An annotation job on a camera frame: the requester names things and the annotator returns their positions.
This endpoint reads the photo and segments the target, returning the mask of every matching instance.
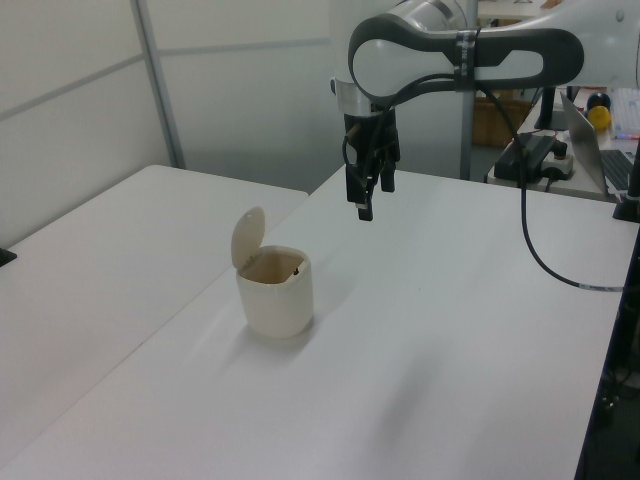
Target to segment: laptop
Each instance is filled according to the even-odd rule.
[[[633,164],[620,150],[600,150],[598,135],[589,120],[560,94],[573,154],[605,195],[626,193]]]

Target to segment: white wall panel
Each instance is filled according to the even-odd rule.
[[[141,52],[129,0],[0,0],[0,112]]]
[[[168,165],[142,61],[0,122],[0,245],[151,164]]]
[[[342,164],[328,44],[172,55],[162,67],[187,168],[312,192]],[[434,94],[399,109],[399,168],[458,176],[461,102]]]
[[[328,38],[328,0],[148,0],[159,49]]]

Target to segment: gray wall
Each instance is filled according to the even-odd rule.
[[[0,246],[168,163],[129,0],[0,0]]]

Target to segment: cardboard box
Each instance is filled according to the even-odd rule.
[[[531,103],[522,100],[501,100],[501,103],[516,130],[520,128],[529,114]],[[510,141],[511,133],[491,100],[476,98],[473,106],[473,144],[504,148]]]
[[[516,23],[520,23],[520,20],[501,18],[498,20],[498,27],[508,27],[509,25],[515,25]]]

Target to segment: yellow ball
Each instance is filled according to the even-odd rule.
[[[603,106],[593,107],[589,110],[587,118],[596,130],[604,130],[611,123],[611,114]]]

